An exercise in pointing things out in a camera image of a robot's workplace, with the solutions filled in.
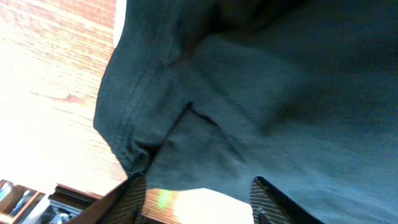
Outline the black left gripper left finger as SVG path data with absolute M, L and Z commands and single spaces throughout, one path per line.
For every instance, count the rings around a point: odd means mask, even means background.
M 142 209 L 146 199 L 146 180 L 136 173 L 97 200 L 68 224 L 136 224 L 144 223 Z

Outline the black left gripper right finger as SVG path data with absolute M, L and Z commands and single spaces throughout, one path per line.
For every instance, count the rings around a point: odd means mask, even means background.
M 260 176 L 251 184 L 250 205 L 255 224 L 323 224 Z

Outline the black t-shirt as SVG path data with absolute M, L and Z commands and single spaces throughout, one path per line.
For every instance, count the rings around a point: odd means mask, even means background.
M 397 222 L 397 2 L 128 1 L 93 126 L 147 186 Z

